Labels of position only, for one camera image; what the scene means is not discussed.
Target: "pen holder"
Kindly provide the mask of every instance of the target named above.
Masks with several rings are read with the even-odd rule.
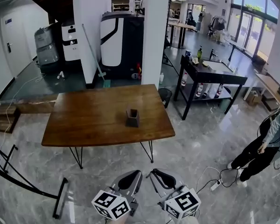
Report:
[[[135,109],[127,109],[126,110],[126,126],[129,127],[139,127],[139,112]]]

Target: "brown tabletop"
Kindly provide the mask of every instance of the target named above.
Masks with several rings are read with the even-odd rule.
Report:
[[[126,126],[126,109],[137,109],[140,127]],[[58,95],[43,146],[88,147],[175,136],[153,84],[103,88]]]

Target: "power strip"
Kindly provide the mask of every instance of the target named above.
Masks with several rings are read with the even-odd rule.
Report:
[[[214,185],[212,185],[210,187],[210,190],[213,191],[215,190],[217,187],[219,187],[221,185],[221,181],[216,182]]]

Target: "person's hand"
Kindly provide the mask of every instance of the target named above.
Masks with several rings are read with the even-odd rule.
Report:
[[[266,147],[267,147],[267,143],[263,143],[263,144],[259,147],[259,149],[257,150],[257,153],[258,153],[258,154],[263,154],[263,153],[265,152]]]

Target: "mop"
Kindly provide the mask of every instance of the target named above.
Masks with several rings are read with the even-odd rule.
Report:
[[[103,88],[108,88],[108,87],[111,86],[111,80],[105,80],[104,76],[106,75],[106,72],[104,72],[104,73],[102,72],[102,70],[101,70],[101,68],[100,68],[100,66],[99,66],[99,64],[98,64],[98,61],[96,60],[96,58],[95,58],[95,56],[94,56],[92,47],[91,47],[91,45],[90,45],[90,42],[89,42],[89,40],[88,40],[88,36],[87,36],[87,34],[86,34],[86,31],[85,31],[84,24],[82,24],[82,27],[83,27],[83,31],[84,31],[84,34],[85,34],[85,36],[86,36],[88,45],[89,45],[89,47],[90,47],[92,56],[93,56],[93,58],[94,58],[94,60],[95,60],[95,63],[96,63],[96,65],[97,65],[97,68],[98,68],[98,71],[99,71],[99,75],[98,75],[98,76],[99,76],[99,77],[102,77],[103,80],[104,80]]]

